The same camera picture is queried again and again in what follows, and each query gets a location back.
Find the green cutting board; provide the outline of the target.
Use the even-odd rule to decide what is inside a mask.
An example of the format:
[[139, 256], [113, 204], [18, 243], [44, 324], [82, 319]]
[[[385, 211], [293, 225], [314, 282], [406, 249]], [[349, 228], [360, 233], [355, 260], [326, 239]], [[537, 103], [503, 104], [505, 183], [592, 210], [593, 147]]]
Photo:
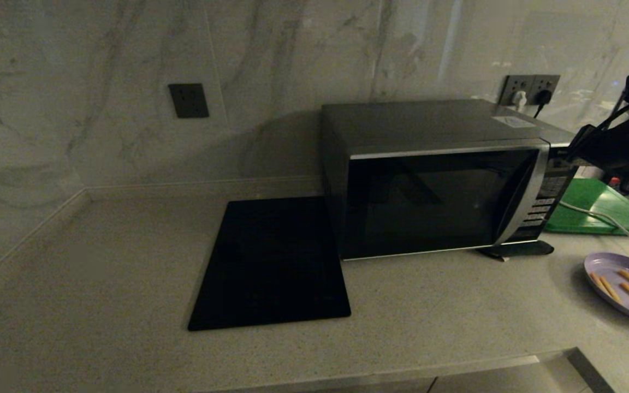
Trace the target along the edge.
[[[584, 211], [607, 215], [629, 231], [629, 199], [603, 182], [593, 178], [577, 178], [570, 182], [561, 202]], [[545, 224], [544, 231], [559, 234], [622, 235], [612, 221], [559, 204]]]

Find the black stand under microwave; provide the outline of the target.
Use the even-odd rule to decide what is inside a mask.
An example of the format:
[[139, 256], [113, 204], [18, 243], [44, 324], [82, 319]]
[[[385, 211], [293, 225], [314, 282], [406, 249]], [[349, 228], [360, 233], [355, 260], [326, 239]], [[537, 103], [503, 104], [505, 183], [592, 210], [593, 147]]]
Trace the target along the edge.
[[512, 257], [549, 255], [554, 252], [554, 247], [544, 241], [537, 240], [527, 243], [513, 243], [481, 248], [477, 251], [494, 260], [508, 261]]

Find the black induction cooktop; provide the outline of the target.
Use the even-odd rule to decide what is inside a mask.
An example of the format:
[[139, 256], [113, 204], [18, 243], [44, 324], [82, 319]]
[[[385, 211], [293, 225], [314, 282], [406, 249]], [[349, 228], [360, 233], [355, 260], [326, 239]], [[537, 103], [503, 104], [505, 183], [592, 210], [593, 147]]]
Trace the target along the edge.
[[227, 203], [189, 331], [351, 314], [324, 197]]

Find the black silver microwave oven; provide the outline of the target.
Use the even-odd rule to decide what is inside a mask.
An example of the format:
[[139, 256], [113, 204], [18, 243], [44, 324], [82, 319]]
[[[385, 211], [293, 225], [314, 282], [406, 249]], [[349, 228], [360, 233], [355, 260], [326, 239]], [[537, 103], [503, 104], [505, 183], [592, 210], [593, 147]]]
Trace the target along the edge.
[[343, 234], [347, 169], [352, 157], [389, 157], [452, 148], [511, 145], [532, 139], [549, 144], [547, 169], [529, 214], [501, 245], [539, 240], [575, 175], [566, 160], [574, 135], [487, 100], [413, 100], [323, 105], [319, 154], [337, 250]]

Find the black power plug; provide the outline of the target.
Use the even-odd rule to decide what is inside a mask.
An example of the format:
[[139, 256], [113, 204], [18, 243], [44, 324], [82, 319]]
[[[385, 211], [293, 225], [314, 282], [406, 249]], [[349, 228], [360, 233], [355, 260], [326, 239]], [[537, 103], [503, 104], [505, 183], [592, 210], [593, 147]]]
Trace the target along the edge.
[[552, 96], [553, 92], [549, 90], [541, 90], [536, 94], [535, 104], [537, 104], [537, 110], [535, 111], [534, 118], [537, 118], [545, 105], [550, 103]]

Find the dark single wall socket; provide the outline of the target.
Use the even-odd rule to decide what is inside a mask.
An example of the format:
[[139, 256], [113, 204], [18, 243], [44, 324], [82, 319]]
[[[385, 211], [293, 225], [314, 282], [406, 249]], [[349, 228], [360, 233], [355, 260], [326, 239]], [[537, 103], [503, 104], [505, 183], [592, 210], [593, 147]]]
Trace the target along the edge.
[[177, 118], [210, 117], [202, 83], [173, 83], [168, 89]]

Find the purple plate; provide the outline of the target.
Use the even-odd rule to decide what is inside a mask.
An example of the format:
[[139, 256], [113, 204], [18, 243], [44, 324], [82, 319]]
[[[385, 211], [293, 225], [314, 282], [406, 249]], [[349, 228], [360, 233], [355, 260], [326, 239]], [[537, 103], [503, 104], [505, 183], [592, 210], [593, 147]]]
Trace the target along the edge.
[[[594, 252], [585, 257], [583, 263], [587, 282], [606, 303], [620, 313], [629, 316], [629, 291], [622, 289], [621, 283], [629, 283], [620, 271], [629, 273], [629, 257], [612, 252]], [[609, 291], [602, 289], [594, 279], [595, 276], [604, 277], [621, 299], [612, 299]]]

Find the black glass microwave door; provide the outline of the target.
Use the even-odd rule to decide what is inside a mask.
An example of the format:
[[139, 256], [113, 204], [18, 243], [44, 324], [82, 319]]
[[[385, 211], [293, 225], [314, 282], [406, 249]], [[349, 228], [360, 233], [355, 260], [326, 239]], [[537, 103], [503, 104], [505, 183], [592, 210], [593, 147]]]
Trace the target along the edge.
[[547, 169], [540, 139], [429, 153], [352, 157], [343, 260], [479, 249], [509, 240]]

